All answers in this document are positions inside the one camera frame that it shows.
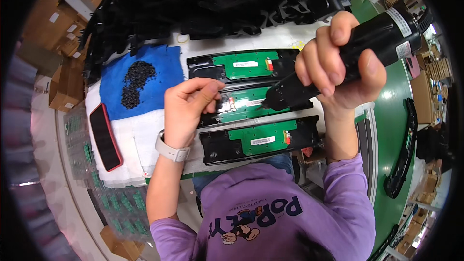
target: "white watch strap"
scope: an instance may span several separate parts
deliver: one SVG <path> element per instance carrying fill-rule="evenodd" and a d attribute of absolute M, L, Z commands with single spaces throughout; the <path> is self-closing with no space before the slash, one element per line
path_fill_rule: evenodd
<path fill-rule="evenodd" d="M 174 161 L 174 162 L 182 162 L 187 159 L 190 153 L 190 148 L 189 147 L 183 147 L 179 149 L 174 149 L 170 146 L 168 146 L 164 141 L 163 141 L 163 136 L 164 136 L 164 131 L 162 130 L 159 134 L 158 137 L 156 138 L 156 143 L 154 145 L 154 148 L 162 154 L 164 157 Z"/>

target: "green circuit board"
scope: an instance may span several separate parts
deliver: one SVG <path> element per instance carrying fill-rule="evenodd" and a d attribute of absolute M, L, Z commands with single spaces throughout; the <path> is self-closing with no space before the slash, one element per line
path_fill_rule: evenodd
<path fill-rule="evenodd" d="M 247 127 L 229 130 L 229 139 L 240 139 L 243 154 L 251 156 L 286 149 L 290 144 L 290 130 L 296 128 L 296 120 Z"/>
<path fill-rule="evenodd" d="M 262 100 L 266 98 L 266 92 L 269 88 L 270 87 L 262 87 L 232 92 L 229 98 L 230 110 L 220 114 L 221 122 L 225 123 L 247 118 L 258 118 L 275 113 L 290 111 L 289 108 L 282 111 L 272 109 L 256 110 L 261 105 Z"/>
<path fill-rule="evenodd" d="M 267 60 L 278 60 L 277 52 L 254 52 L 219 55 L 212 58 L 215 65 L 224 65 L 225 76 L 230 80 L 270 76 L 272 65 Z"/>

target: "green workbench surface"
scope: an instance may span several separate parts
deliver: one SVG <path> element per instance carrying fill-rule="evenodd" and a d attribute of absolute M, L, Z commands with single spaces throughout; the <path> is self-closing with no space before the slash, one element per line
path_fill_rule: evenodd
<path fill-rule="evenodd" d="M 377 8 L 369 0 L 353 0 L 352 12 L 360 23 L 378 14 Z M 397 224 L 407 202 L 413 175 L 414 158 L 411 161 L 406 181 L 396 199 L 389 198 L 383 183 L 395 166 L 403 143 L 406 129 L 407 108 L 404 99 L 412 98 L 411 86 L 402 61 L 386 67 L 386 85 L 375 101 L 375 122 L 377 126 L 379 166 L 377 191 L 374 202 L 375 252 Z"/>

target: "white label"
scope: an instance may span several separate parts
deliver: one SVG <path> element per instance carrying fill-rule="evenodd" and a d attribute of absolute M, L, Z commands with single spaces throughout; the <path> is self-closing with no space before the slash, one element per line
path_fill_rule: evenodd
<path fill-rule="evenodd" d="M 68 28 L 67 32 L 73 32 L 77 27 L 77 25 L 73 24 Z"/>
<path fill-rule="evenodd" d="M 70 40 L 73 40 L 73 39 L 76 38 L 76 36 L 73 35 L 72 33 L 68 33 L 68 34 L 66 35 L 66 37 L 69 38 Z"/>
<path fill-rule="evenodd" d="M 387 9 L 385 11 L 388 15 L 390 15 L 391 19 L 395 21 L 396 25 L 399 27 L 399 30 L 401 30 L 401 33 L 403 34 L 403 37 L 407 37 L 413 32 L 409 28 L 409 25 L 407 24 L 406 20 L 401 16 L 401 14 L 394 8 Z"/>
<path fill-rule="evenodd" d="M 259 145 L 259 144 L 275 142 L 275 140 L 276 140 L 276 137 L 271 136 L 271 137 L 265 137 L 265 138 L 252 140 L 251 143 L 252 145 Z"/>
<path fill-rule="evenodd" d="M 409 41 L 405 41 L 404 43 L 397 46 L 396 54 L 398 56 L 398 60 L 409 56 L 411 54 L 411 46 L 409 44 Z"/>
<path fill-rule="evenodd" d="M 257 61 L 241 61 L 235 62 L 233 67 L 258 67 Z"/>
<path fill-rule="evenodd" d="M 258 106 L 258 105 L 261 105 L 261 102 L 263 102 L 264 99 L 258 99 L 258 100 L 251 100 L 251 101 L 248 101 L 246 103 L 246 106 L 247 107 L 251 107 L 251 106 Z"/>
<path fill-rule="evenodd" d="M 57 14 L 57 13 L 55 12 L 55 13 L 53 13 L 53 14 L 50 16 L 50 19 L 49 19 L 49 20 L 50 20 L 52 23 L 55 23 L 55 21 L 57 20 L 58 16 L 59 16 L 59 14 Z"/>
<path fill-rule="evenodd" d="M 227 112 L 227 111 L 230 111 L 231 110 L 231 105 L 229 104 L 229 102 L 227 103 L 222 103 L 222 108 L 220 108 L 217 113 L 223 113 L 223 112 Z"/>

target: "smartphone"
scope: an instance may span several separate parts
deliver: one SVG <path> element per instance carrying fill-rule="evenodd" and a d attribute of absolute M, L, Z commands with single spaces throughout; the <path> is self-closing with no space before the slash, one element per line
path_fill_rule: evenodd
<path fill-rule="evenodd" d="M 121 166 L 123 158 L 117 148 L 105 104 L 101 103 L 90 113 L 90 125 L 92 126 L 96 148 L 100 153 L 105 169 L 112 171 Z"/>

